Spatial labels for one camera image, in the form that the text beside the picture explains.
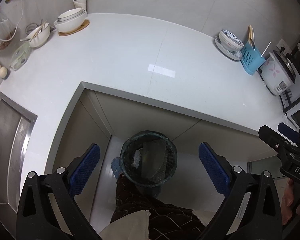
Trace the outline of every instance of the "blue utensil holder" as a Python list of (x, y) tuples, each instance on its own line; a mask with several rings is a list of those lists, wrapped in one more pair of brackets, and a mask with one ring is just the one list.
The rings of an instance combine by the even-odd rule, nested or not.
[(254, 72), (265, 62), (265, 58), (261, 57), (261, 53), (258, 51), (257, 47), (253, 49), (248, 42), (244, 45), (241, 52), (243, 55), (243, 59), (241, 60), (243, 68), (249, 75), (252, 76)]

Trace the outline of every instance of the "countertop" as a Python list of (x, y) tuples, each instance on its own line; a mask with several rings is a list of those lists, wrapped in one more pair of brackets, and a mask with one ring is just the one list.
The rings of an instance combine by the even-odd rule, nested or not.
[(22, 168), (50, 173), (84, 88), (121, 96), (257, 135), (286, 122), (279, 97), (224, 56), (214, 38), (158, 19), (90, 14), (73, 35), (52, 33), (0, 92), (38, 116)]

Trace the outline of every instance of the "stainless steel sink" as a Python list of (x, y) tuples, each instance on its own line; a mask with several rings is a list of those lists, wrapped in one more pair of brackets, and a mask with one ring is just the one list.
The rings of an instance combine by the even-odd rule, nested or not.
[(0, 221), (16, 238), (20, 179), (37, 116), (0, 93)]

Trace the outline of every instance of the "beige jacket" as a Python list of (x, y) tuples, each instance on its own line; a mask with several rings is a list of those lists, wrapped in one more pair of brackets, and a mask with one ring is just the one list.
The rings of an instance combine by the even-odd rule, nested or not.
[[(207, 226), (215, 212), (194, 210), (192, 213)], [(147, 240), (149, 239), (149, 211), (141, 210), (120, 218), (103, 229), (99, 236), (103, 240)], [(240, 219), (235, 219), (228, 234), (237, 230)]]

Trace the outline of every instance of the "gray tile wall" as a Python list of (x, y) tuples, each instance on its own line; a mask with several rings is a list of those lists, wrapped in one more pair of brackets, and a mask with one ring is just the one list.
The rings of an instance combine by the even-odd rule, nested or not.
[(284, 38), (294, 47), (300, 38), (300, 6), (296, 0), (88, 0), (89, 13), (126, 13), (174, 22), (216, 36), (227, 29), (244, 40), (251, 24), (255, 44), (273, 50)]
[[(9, 4), (2, 0), (0, 7), (5, 15), (14, 23), (21, 17), (21, 0), (11, 0)], [(20, 38), (26, 36), (25, 28), (29, 23), (40, 23), (41, 19), (53, 24), (57, 17), (70, 9), (74, 8), (72, 0), (23, 0), (23, 17), (18, 26), (15, 38), (11, 44), (3, 51), (0, 51), (0, 63), (8, 66), (12, 53), (20, 44)]]

